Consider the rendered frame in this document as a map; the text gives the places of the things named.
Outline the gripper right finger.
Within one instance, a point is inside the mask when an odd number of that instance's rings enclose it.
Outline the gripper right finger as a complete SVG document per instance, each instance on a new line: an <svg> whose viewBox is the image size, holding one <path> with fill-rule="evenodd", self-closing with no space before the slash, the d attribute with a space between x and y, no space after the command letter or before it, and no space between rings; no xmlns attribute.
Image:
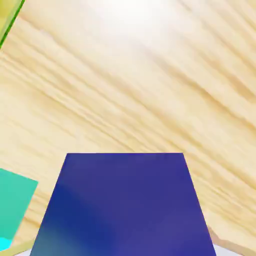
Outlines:
<svg viewBox="0 0 256 256"><path fill-rule="evenodd" d="M241 245L235 244L229 240L221 239L218 235L213 231L210 226L207 226L211 240L214 245L225 248L231 252L237 253L242 256L250 256L250 249L243 247Z"/></svg>

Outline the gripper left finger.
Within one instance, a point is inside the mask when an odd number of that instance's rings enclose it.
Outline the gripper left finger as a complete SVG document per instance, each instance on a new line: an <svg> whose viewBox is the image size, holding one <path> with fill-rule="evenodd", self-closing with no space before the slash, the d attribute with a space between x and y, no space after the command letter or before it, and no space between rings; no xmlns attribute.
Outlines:
<svg viewBox="0 0 256 256"><path fill-rule="evenodd" d="M1 256L30 256L33 245L34 240L30 240L11 246L10 248L3 250Z"/></svg>

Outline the small blue cube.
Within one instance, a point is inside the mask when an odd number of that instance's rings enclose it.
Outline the small blue cube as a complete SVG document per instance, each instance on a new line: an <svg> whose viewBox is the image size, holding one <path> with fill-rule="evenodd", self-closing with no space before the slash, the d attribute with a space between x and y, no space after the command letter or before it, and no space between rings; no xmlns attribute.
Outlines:
<svg viewBox="0 0 256 256"><path fill-rule="evenodd" d="M216 252L182 153L69 153L30 256Z"/></svg>

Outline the small teal cube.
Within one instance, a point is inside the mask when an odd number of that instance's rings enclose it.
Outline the small teal cube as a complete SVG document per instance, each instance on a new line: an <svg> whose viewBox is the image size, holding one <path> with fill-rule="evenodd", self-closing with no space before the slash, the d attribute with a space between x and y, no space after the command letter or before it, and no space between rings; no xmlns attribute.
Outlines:
<svg viewBox="0 0 256 256"><path fill-rule="evenodd" d="M36 180L0 168L0 252L11 246L37 185Z"/></svg>

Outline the large green box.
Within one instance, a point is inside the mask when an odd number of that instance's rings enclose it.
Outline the large green box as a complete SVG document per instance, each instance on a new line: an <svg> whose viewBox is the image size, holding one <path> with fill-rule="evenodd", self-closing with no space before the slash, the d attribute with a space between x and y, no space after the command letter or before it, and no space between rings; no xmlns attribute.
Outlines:
<svg viewBox="0 0 256 256"><path fill-rule="evenodd" d="M10 32L25 0L0 0L0 49Z"/></svg>

